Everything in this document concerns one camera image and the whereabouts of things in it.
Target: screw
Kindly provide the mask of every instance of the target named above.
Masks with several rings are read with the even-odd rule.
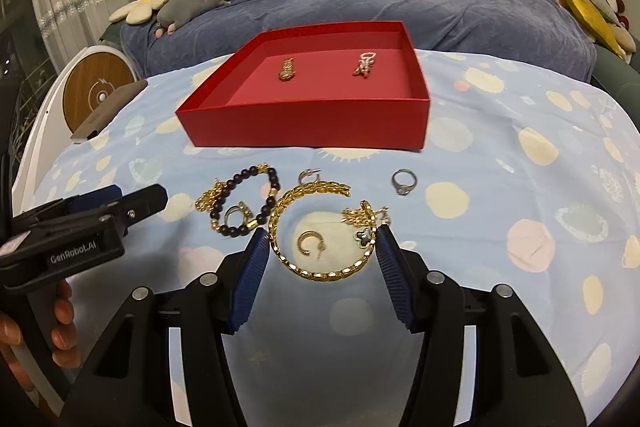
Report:
[[[146,299],[148,295],[149,295],[149,290],[144,286],[140,286],[140,288],[136,288],[135,290],[133,290],[133,293],[131,294],[131,296],[136,301],[142,301],[143,299]]]
[[[444,283],[444,275],[441,272],[434,270],[427,274],[427,280],[431,284],[442,284]]]
[[[200,277],[200,284],[203,286],[213,286],[218,282],[218,276],[214,273],[206,273]]]
[[[505,299],[513,295],[513,289],[511,288],[511,286],[507,286],[506,284],[498,284],[495,289],[495,292],[500,297],[504,297]]]

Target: yellow pillow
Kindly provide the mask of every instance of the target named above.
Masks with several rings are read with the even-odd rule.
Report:
[[[589,32],[608,50],[614,52],[618,57],[625,58],[626,54],[616,41],[611,28],[600,14],[600,11],[590,0],[564,0],[574,14]]]

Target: beaded bracelet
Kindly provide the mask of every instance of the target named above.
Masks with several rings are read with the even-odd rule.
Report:
[[[281,252],[280,247],[278,245],[278,222],[280,217],[286,210],[286,208],[296,200],[303,198],[308,194],[340,194],[341,196],[346,196],[349,198],[351,196],[350,193],[351,187],[349,185],[339,184],[337,182],[325,182],[322,180],[318,180],[315,182],[309,182],[302,185],[298,185],[297,187],[292,188],[291,190],[287,190],[282,197],[278,200],[275,207],[271,211],[271,219],[269,220],[269,238],[271,241],[271,248],[273,248],[274,253],[280,259],[280,261],[289,268],[293,273],[302,277],[303,279],[308,279],[312,281],[337,281],[339,279],[344,279],[361,270],[363,266],[367,263],[369,258],[371,257],[371,253],[373,252],[373,247],[376,243],[376,216],[373,213],[371,205],[368,201],[360,202],[360,209],[362,211],[362,215],[366,216],[365,230],[367,233],[367,246],[364,251],[362,257],[358,259],[351,266],[343,268],[338,271],[333,272],[313,272],[309,270],[303,270],[299,266],[293,264],[289,259],[287,259]]]
[[[239,227],[228,227],[226,225],[220,225],[220,212],[222,212],[222,205],[225,204],[226,198],[231,195],[231,191],[236,188],[242,181],[249,179],[251,176],[257,176],[258,174],[268,174],[269,181],[271,182],[271,188],[269,189],[269,196],[267,197],[265,204],[260,209],[260,213],[255,216],[254,219],[248,223],[240,225]],[[271,209],[276,206],[276,194],[280,190],[280,181],[278,180],[278,174],[276,169],[271,167],[267,163],[261,163],[260,165],[253,165],[248,169],[242,169],[238,174],[226,182],[216,180],[213,184],[213,188],[204,192],[195,202],[196,210],[199,212],[208,212],[211,218],[211,228],[216,232],[220,232],[222,235],[230,235],[231,237],[238,237],[239,235],[247,235],[258,225],[264,225],[267,222]]]

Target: white plush toy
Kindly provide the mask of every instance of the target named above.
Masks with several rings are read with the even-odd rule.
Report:
[[[169,0],[137,0],[124,5],[109,17],[109,22],[114,23],[127,18],[129,24],[142,24],[151,19],[153,10],[159,10]]]

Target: wooden disc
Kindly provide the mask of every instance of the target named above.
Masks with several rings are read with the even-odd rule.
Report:
[[[112,53],[94,53],[80,60],[69,74],[62,98],[62,110],[71,132],[113,91],[134,81],[124,60]]]

